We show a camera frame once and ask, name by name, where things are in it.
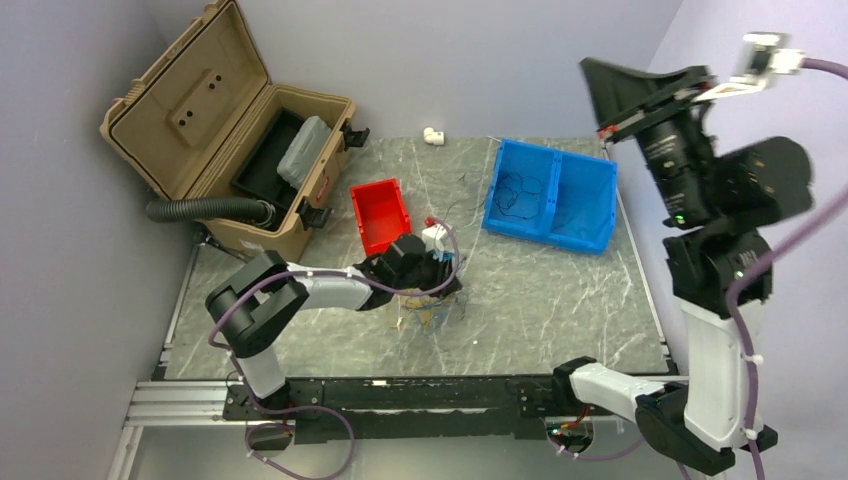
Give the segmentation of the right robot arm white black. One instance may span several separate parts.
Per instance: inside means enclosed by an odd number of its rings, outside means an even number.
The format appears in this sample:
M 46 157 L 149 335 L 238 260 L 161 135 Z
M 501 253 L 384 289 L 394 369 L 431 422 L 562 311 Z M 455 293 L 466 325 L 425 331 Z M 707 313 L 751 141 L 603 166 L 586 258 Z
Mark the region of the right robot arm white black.
M 719 83 L 704 66 L 655 74 L 587 57 L 580 62 L 598 134 L 634 138 L 680 230 L 663 242 L 673 292 L 688 323 L 686 383 L 639 379 L 580 357 L 555 368 L 551 401 L 574 415 L 597 406 L 634 423 L 656 452 L 707 476 L 730 469 L 735 453 L 775 445 L 757 412 L 756 323 L 772 291 L 772 248 L 759 228 L 812 206 L 806 150 L 770 137 L 717 155 L 704 118 L 715 100 L 764 90 L 796 73 L 801 52 L 757 47 L 739 73 Z

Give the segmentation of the white pipe elbow fitting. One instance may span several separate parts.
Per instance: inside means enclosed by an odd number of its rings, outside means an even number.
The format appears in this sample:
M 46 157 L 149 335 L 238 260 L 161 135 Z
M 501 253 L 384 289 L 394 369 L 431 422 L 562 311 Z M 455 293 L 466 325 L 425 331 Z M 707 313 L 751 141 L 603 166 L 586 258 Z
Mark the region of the white pipe elbow fitting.
M 422 131 L 424 142 L 432 146 L 442 146 L 445 144 L 445 134 L 443 131 L 437 131 L 433 127 L 425 127 Z

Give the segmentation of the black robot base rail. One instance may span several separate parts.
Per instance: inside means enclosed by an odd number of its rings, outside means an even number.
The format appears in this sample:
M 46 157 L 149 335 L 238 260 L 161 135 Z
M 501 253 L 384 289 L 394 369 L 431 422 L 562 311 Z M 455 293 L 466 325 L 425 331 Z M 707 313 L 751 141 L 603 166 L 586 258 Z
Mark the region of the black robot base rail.
M 280 400 L 256 407 L 236 381 L 226 384 L 226 421 L 283 423 L 296 444 L 388 440 L 552 436 L 572 449 L 589 445 L 608 412 L 559 406 L 549 375 L 442 377 L 295 377 Z

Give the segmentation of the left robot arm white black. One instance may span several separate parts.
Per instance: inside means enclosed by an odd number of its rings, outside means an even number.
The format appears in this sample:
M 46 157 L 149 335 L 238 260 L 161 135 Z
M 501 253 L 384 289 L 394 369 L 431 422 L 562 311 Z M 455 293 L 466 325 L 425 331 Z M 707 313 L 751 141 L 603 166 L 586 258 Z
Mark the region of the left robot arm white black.
M 285 411 L 291 391 L 273 344 L 299 312 L 370 311 L 394 296 L 441 299 L 461 288 L 451 256 L 403 234 L 384 252 L 341 269 L 299 265 L 266 250 L 210 293 L 205 307 L 251 388 L 248 407 L 272 420 Z

